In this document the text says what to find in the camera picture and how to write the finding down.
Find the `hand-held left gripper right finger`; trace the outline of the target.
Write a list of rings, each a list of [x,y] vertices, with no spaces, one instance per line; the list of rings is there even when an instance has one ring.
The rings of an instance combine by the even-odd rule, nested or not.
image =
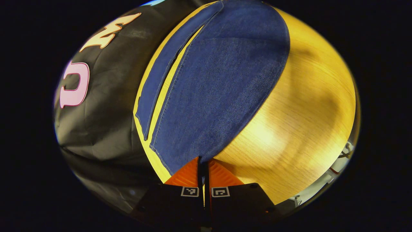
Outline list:
[[[243,183],[222,164],[208,162],[212,228],[266,226],[281,220],[281,213],[258,183]]]

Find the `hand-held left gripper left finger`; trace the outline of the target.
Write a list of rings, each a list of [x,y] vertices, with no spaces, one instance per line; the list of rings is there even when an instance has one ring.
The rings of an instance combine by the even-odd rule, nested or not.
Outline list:
[[[198,227],[202,221],[203,193],[200,159],[181,167],[165,183],[151,186],[132,211],[132,217],[152,227]]]

